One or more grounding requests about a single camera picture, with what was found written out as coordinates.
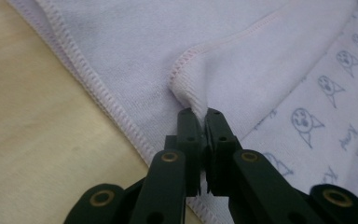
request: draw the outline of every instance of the wooden table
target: wooden table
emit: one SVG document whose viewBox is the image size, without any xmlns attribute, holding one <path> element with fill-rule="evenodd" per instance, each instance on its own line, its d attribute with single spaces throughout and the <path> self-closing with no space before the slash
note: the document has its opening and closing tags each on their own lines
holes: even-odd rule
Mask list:
<svg viewBox="0 0 358 224">
<path fill-rule="evenodd" d="M 63 223 L 85 190 L 146 175 L 136 150 L 0 0 L 0 223 Z M 200 223 L 187 209 L 186 223 Z"/>
</svg>

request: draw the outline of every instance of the white towel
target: white towel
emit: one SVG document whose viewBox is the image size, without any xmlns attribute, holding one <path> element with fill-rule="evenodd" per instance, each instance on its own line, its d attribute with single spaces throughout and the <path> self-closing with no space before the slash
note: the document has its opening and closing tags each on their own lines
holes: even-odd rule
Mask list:
<svg viewBox="0 0 358 224">
<path fill-rule="evenodd" d="M 148 164 L 178 111 L 202 122 L 213 107 L 294 187 L 358 195 L 356 1 L 8 2 Z M 227 199 L 187 201 L 205 223 L 232 222 Z"/>
</svg>

